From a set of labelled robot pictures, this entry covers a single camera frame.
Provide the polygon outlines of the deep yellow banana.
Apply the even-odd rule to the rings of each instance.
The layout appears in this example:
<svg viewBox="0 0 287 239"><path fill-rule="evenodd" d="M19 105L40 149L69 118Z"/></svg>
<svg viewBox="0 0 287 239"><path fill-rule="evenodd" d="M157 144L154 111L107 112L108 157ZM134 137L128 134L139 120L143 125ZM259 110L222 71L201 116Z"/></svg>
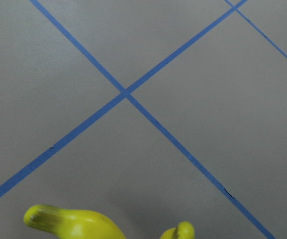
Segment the deep yellow banana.
<svg viewBox="0 0 287 239"><path fill-rule="evenodd" d="M194 226L188 221L180 222L163 232L160 239L195 239Z"/></svg>

